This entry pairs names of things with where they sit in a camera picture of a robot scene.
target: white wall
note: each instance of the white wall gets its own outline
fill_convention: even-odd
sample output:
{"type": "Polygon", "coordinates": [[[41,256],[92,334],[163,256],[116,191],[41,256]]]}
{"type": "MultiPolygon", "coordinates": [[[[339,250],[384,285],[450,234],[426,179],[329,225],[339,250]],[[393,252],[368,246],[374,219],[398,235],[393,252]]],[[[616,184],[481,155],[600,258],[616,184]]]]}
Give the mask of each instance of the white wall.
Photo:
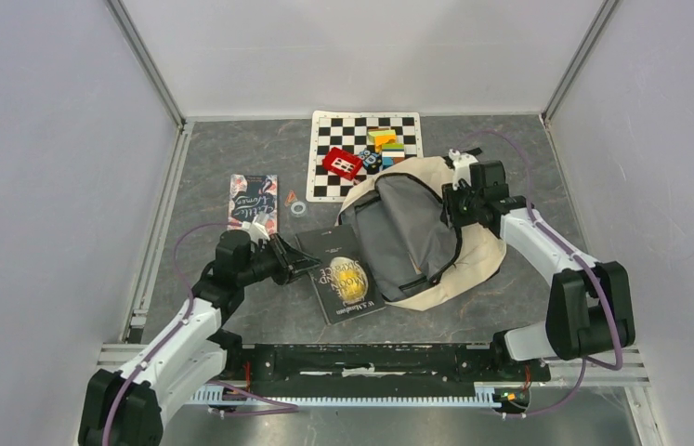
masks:
{"type": "Polygon", "coordinates": [[[673,445],[694,445],[694,2],[622,2],[555,115],[592,250],[628,268],[673,445]]]}
{"type": "Polygon", "coordinates": [[[0,445],[72,444],[175,128],[101,1],[0,1],[0,445]]]}
{"type": "Polygon", "coordinates": [[[124,0],[188,116],[540,112],[600,0],[124,0]]]}

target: book cover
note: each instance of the book cover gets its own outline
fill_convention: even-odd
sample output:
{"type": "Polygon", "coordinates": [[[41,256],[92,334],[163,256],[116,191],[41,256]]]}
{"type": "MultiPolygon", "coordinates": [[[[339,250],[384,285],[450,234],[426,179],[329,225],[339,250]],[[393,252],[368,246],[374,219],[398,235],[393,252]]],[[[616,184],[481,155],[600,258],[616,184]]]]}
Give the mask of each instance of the book cover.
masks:
{"type": "Polygon", "coordinates": [[[351,226],[310,230],[297,234],[297,241],[301,250],[322,262],[309,275],[328,324],[385,307],[351,226]]]}
{"type": "Polygon", "coordinates": [[[278,176],[232,175],[229,183],[229,228],[268,214],[268,233],[278,231],[278,176]]]}

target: black book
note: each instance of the black book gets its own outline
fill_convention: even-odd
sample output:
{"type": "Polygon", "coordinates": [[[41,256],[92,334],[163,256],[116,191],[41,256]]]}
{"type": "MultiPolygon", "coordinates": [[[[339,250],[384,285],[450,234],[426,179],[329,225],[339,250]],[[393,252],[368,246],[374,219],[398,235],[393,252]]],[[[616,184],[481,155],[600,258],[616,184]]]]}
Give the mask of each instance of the black book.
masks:
{"type": "Polygon", "coordinates": [[[349,225],[297,234],[300,249],[321,260],[309,275],[328,324],[357,318],[385,307],[360,245],[349,225]]]}

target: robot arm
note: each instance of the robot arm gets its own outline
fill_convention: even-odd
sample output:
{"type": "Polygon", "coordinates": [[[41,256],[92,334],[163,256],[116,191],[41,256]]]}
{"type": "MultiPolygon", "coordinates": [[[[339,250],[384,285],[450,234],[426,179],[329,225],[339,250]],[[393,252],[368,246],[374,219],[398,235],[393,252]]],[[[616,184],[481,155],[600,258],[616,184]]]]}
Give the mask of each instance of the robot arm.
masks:
{"type": "Polygon", "coordinates": [[[221,328],[244,299],[244,287],[272,278],[293,282],[319,260],[268,235],[261,217],[221,235],[216,259],[193,286],[189,302],[152,342],[117,372],[98,370],[87,385],[79,444],[100,445],[118,389],[131,380],[111,428],[111,444],[156,445],[164,427],[190,396],[213,376],[242,367],[242,338],[221,328]],[[151,361],[144,360],[154,356],[151,361]]]}
{"type": "Polygon", "coordinates": [[[612,349],[609,322],[600,306],[588,306],[597,292],[580,258],[599,279],[612,308],[623,347],[635,340],[628,274],[617,262],[601,263],[569,243],[522,196],[511,197],[499,161],[479,163],[451,151],[453,183],[443,185],[449,223],[479,223],[517,249],[550,286],[546,320],[495,334],[491,348],[500,363],[559,357],[581,358],[612,349]]]}

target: green block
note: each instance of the green block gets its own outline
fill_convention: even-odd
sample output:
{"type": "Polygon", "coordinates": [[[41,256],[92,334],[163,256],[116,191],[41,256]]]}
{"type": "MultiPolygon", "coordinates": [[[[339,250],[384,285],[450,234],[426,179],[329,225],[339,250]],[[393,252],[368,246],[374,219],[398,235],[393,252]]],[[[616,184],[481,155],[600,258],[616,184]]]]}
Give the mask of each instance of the green block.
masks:
{"type": "Polygon", "coordinates": [[[404,145],[400,144],[398,142],[388,142],[387,144],[382,145],[382,150],[383,151],[403,151],[404,145]]]}

